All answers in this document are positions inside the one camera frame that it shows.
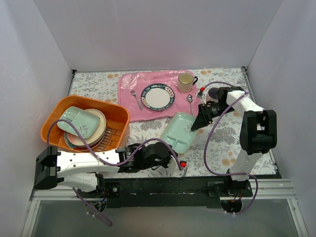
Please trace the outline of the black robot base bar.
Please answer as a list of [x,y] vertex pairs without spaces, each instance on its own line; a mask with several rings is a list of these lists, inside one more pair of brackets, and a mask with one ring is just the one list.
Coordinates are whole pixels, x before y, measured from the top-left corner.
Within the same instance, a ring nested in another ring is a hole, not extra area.
[[205,206],[220,208],[221,198],[252,197],[249,183],[229,183],[225,177],[105,179],[107,208]]

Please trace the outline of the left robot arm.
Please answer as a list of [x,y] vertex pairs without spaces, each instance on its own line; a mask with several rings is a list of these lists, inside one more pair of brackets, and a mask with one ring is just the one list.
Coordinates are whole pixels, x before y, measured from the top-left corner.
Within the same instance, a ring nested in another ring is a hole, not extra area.
[[133,144],[95,154],[64,152],[49,146],[36,158],[34,189],[49,190],[62,185],[98,198],[105,191],[102,173],[137,173],[160,166],[168,168],[175,154],[172,147],[163,142],[146,146]]

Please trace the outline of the cream and pink branch plate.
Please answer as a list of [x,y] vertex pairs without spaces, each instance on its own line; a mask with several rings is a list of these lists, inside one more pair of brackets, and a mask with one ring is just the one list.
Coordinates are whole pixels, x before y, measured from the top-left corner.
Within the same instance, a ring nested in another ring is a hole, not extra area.
[[[100,118],[100,123],[97,126],[97,128],[95,129],[95,131],[92,133],[92,135],[89,138],[85,139],[86,143],[90,147],[92,147],[95,144],[97,144],[103,138],[103,136],[105,134],[106,117],[104,116],[104,114],[101,111],[99,111],[97,109],[87,109],[86,111],[90,112],[94,115],[97,115]],[[79,147],[85,146],[83,141],[80,142],[79,140],[72,141],[72,143],[75,144],[76,146],[79,146]]]

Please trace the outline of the light green divided tray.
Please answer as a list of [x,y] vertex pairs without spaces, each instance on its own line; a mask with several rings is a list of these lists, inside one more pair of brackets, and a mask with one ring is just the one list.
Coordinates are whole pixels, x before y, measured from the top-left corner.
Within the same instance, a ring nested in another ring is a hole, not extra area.
[[174,115],[161,135],[161,140],[169,144],[178,154],[184,154],[191,146],[197,130],[191,131],[196,117],[179,112]]
[[100,123],[100,118],[78,107],[69,107],[60,117],[69,121],[84,139],[89,138]]

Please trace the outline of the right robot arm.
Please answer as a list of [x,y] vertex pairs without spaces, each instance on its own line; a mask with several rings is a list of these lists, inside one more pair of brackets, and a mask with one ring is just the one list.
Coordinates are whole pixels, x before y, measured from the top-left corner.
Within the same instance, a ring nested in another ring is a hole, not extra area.
[[220,197],[248,193],[251,190],[249,177],[255,164],[277,145],[277,114],[258,106],[239,86],[218,88],[216,100],[199,104],[191,131],[208,126],[214,118],[221,119],[227,113],[238,112],[242,118],[241,150],[234,165],[221,174],[221,181],[207,183],[208,194]]

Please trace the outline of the pink mug purple inside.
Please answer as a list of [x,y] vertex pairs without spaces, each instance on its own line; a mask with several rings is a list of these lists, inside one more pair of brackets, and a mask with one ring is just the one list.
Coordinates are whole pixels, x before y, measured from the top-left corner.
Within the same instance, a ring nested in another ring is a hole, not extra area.
[[210,104],[210,103],[218,103],[218,98],[217,98],[217,91],[219,90],[219,88],[217,87],[212,87],[208,90],[207,94],[206,94],[206,103]]

